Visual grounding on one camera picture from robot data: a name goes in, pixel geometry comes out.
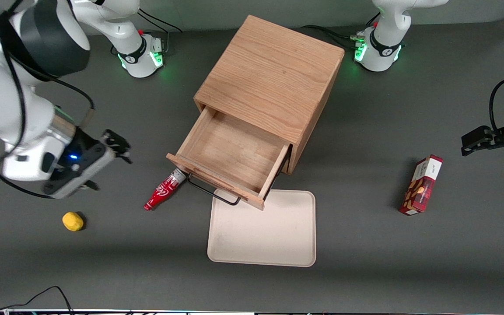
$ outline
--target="wooden cabinet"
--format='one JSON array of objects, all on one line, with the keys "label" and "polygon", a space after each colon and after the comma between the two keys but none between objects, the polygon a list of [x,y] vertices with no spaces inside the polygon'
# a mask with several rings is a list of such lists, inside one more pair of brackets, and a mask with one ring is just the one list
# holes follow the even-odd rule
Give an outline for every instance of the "wooden cabinet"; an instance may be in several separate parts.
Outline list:
[{"label": "wooden cabinet", "polygon": [[202,114],[167,158],[263,209],[278,170],[290,175],[296,167],[343,56],[342,48],[248,16],[194,96]]}]

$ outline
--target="yellow sponge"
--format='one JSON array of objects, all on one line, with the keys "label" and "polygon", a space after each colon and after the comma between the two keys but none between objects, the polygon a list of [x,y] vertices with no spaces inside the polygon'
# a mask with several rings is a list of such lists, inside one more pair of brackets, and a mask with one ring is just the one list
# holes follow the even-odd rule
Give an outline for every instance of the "yellow sponge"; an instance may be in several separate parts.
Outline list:
[{"label": "yellow sponge", "polygon": [[65,225],[69,231],[74,232],[82,229],[84,225],[83,219],[77,213],[74,212],[66,213],[62,217],[62,222],[63,225]]}]

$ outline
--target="beige tray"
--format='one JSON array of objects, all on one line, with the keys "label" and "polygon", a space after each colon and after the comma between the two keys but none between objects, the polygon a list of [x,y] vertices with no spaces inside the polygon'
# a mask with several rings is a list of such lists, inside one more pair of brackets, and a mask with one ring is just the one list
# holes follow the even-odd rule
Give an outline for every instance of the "beige tray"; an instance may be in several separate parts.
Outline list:
[{"label": "beige tray", "polygon": [[272,189],[263,211],[213,198],[207,255],[217,263],[310,267],[316,261],[315,209],[308,191]]}]

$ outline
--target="wall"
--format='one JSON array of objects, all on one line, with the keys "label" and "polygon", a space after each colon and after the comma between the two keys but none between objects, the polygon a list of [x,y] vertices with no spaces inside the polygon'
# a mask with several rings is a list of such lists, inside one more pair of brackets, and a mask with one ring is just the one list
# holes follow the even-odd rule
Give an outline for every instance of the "wall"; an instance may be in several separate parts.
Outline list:
[{"label": "wall", "polygon": [[[0,0],[0,11],[12,2]],[[377,12],[369,0],[142,0],[141,8],[183,30],[238,28],[247,14],[288,27],[358,25]],[[414,24],[491,22],[504,18],[504,0],[450,0],[411,14]],[[131,20],[138,28],[156,29],[139,16]]]}]

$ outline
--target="red box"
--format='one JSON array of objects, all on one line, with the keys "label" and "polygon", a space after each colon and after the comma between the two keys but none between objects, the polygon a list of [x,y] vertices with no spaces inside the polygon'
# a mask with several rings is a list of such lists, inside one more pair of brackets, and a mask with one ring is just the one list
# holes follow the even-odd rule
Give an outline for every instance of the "red box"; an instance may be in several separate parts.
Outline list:
[{"label": "red box", "polygon": [[441,165],[442,158],[436,155],[430,155],[417,163],[412,182],[400,207],[401,213],[414,215],[425,211]]}]

